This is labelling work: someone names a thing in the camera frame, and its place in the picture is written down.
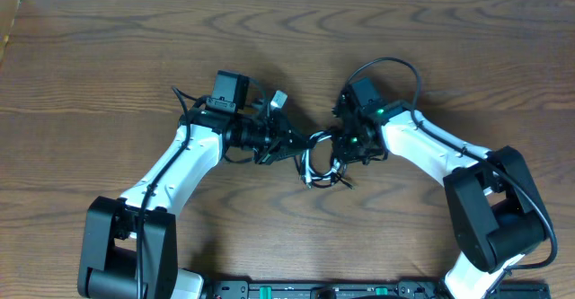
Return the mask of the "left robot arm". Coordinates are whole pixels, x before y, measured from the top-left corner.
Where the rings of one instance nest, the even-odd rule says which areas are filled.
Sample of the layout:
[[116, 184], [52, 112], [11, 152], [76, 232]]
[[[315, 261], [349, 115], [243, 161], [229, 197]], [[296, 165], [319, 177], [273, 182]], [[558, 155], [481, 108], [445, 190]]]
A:
[[133, 187], [118, 198], [90, 205], [77, 279], [85, 298], [202, 298], [202, 275], [179, 268], [176, 220], [204, 176], [231, 147], [252, 152], [269, 165], [301, 154], [307, 136], [281, 109], [278, 91], [242, 112], [253, 79], [220, 70], [210, 95], [184, 106], [169, 148]]

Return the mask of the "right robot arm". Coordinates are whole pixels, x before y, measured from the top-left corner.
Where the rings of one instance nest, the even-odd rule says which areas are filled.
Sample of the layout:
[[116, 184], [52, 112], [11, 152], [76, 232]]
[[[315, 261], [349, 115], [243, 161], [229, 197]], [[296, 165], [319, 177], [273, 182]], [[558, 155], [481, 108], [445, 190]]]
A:
[[333, 158], [343, 165], [413, 163], [446, 192], [460, 254], [436, 287], [446, 298], [538, 298], [545, 285], [506, 286], [502, 280], [542, 242], [555, 242], [553, 224], [521, 153], [492, 151], [429, 123], [405, 101], [386, 102], [369, 79], [345, 84], [334, 116], [343, 129]]

